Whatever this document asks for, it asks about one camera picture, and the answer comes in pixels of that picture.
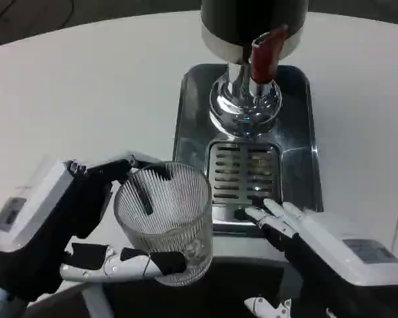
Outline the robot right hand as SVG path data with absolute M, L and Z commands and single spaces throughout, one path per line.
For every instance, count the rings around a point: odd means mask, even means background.
M 398 258 L 349 221 L 269 198 L 235 211 L 298 272 L 297 297 L 244 301 L 255 317 L 398 317 Z

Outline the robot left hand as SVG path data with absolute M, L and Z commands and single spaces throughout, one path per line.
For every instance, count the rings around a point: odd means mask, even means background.
M 65 280 L 107 283 L 185 271 L 181 252 L 116 250 L 86 242 L 101 222 L 113 182 L 127 181 L 140 168 L 164 181 L 172 178 L 144 154 L 128 153 L 94 166 L 53 160 L 37 172 L 32 187 L 10 197 L 0 211 L 0 299 L 34 301 Z

